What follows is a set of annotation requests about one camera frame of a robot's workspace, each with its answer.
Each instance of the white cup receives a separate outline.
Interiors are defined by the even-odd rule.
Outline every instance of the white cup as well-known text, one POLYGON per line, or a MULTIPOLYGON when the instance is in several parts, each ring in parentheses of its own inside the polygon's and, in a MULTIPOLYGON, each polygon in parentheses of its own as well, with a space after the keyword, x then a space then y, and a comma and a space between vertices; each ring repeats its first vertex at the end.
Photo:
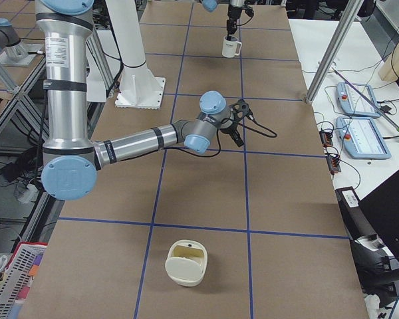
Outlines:
POLYGON ((227 37, 224 37, 221 55, 223 55, 225 58, 239 56, 241 54, 241 47, 242 42, 238 41, 238 38, 231 36, 231 40, 228 40, 227 37))

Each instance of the metal pole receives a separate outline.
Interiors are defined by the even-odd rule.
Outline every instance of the metal pole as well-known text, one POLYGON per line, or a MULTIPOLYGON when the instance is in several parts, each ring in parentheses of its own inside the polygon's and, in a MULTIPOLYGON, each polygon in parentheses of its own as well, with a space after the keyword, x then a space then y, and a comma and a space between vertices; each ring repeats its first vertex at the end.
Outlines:
POLYGON ((330 44, 328 45, 327 51, 325 51, 324 57, 318 67, 318 71, 312 80, 309 90, 307 91, 305 101, 306 103, 312 104, 316 95, 318 94, 319 88, 324 82, 325 77, 329 71, 334 58, 346 37, 350 26, 352 25, 359 9, 362 5, 363 0, 350 0, 347 3, 346 9, 344 10, 343 16, 338 23, 337 29, 332 36, 330 44))
POLYGON ((87 38, 87 47, 89 50, 91 50, 90 53, 98 65, 100 75, 102 75, 102 79, 105 83, 105 88, 108 90, 111 88, 114 79, 112 78, 111 69, 108 65, 108 61, 105 58, 105 54, 103 52, 102 45, 100 44, 96 29, 93 29, 92 35, 87 38))
POLYGON ((9 73, 5 68, 2 67, 0 63, 0 80, 6 86, 7 90, 13 94, 18 93, 19 86, 15 83, 15 81, 11 78, 9 73))

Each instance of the white desk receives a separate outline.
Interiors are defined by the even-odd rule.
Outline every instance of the white desk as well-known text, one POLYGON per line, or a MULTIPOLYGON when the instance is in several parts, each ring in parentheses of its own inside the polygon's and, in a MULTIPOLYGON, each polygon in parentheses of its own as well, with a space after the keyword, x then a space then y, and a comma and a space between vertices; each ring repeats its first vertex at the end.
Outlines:
MULTIPOLYGON (((309 20, 290 20, 291 30, 293 32, 295 45, 299 54, 299 60, 302 64, 302 69, 307 72, 317 70, 318 61, 320 61, 327 49, 328 43, 336 29, 337 22, 335 21, 309 21, 309 20)), ((350 29, 344 43, 339 50, 335 62, 339 70, 360 70, 362 68, 372 66, 380 60, 380 55, 374 48, 368 35, 365 33, 360 23, 354 23, 350 29)), ((379 87, 387 82, 381 81, 378 76, 378 70, 383 63, 381 62, 375 72, 375 68, 369 68, 362 72, 342 72, 344 77, 351 82, 367 83, 372 87, 379 87)), ((309 87, 312 82, 313 73, 303 73, 306 85, 309 87)), ((326 86, 335 86, 342 80, 334 73, 328 74, 325 81, 319 90, 319 93, 313 102, 315 112, 324 114, 325 120, 335 123, 335 118, 340 116, 333 112, 333 108, 329 103, 325 94, 324 88, 326 86)), ((341 109, 336 104, 336 89, 327 89, 332 102, 335 105, 336 111, 341 112, 341 109)), ((399 88, 396 83, 385 86, 384 88, 374 91, 377 100, 394 100, 399 98, 399 88)), ((392 119, 399 124, 399 102, 395 102, 398 108, 398 113, 392 116, 392 119)), ((320 114, 315 114, 317 122, 322 121, 320 114)), ((395 136, 398 132, 385 120, 379 118, 375 120, 378 129, 383 136, 395 136)), ((335 147, 341 149, 341 144, 338 138, 333 138, 335 147)), ((392 153, 392 158, 386 160, 363 160, 352 159, 345 150, 341 153, 341 158, 344 161, 352 164, 361 174, 361 184, 356 190, 358 196, 363 198, 369 194, 375 187, 380 185, 390 175, 399 169, 399 138, 392 140, 385 140, 386 144, 392 153)), ((334 188, 353 186, 356 187, 358 183, 358 174, 346 164, 341 163, 341 173, 334 176, 334 188)))

